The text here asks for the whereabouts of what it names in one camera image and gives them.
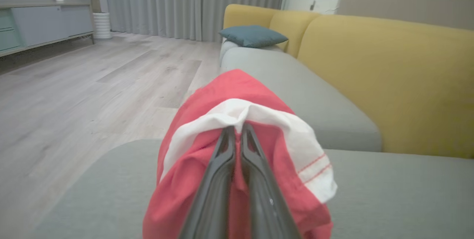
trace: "sofa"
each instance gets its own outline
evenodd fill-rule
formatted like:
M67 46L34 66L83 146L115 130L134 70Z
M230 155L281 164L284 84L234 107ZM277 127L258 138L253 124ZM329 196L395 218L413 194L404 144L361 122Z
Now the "sofa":
M474 238L474 32L396 20L229 5L224 28L289 38L222 45L313 127L334 168L334 239ZM110 150L34 238L140 238L159 139Z

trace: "white fabric trim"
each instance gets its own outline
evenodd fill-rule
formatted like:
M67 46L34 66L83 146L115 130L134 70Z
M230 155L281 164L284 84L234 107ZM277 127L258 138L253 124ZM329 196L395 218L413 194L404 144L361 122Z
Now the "white fabric trim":
M335 195L337 185L334 182L333 170L316 140L313 129L293 114L242 99L223 101L198 119L180 126L173 134L164 157L160 181L193 145L198 134L227 126L235 126L237 132L242 133L245 121L279 127L283 131L291 161L305 186L321 203L327 202Z

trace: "red stitching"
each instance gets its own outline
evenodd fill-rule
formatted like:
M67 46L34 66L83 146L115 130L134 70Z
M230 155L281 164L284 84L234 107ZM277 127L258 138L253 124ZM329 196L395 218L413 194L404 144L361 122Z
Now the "red stitching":
M318 158L316 158L315 160L311 161L311 163L309 163L308 165L306 165L305 167L303 167L303 169L301 169L300 171L297 172L297 174L301 173L302 171L304 171L305 169L307 169L309 166L315 164L315 162L317 162L318 160L324 158L326 156L326 154L324 153L323 155L319 156Z
M320 170L320 172L316 173L315 176L311 177L309 180L307 180L306 182L304 182L303 184L306 185L307 183L311 182L312 180L314 180L316 177L318 177L319 175L321 175L321 173L323 173L325 170L327 170L327 168L329 168L331 166L331 164L327 164L324 168L322 168L322 170Z

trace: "green drawer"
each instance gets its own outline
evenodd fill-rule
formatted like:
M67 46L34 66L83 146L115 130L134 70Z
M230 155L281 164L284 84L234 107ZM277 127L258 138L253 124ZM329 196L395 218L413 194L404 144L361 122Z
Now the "green drawer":
M18 34L15 30L7 30L0 32L0 51L9 50L21 45Z
M0 10L0 30L14 28L13 17L9 9Z

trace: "beige headboard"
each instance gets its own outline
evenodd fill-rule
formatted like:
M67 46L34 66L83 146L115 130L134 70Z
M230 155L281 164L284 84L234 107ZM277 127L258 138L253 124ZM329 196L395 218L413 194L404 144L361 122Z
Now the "beige headboard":
M336 14L474 30L474 0L341 0Z

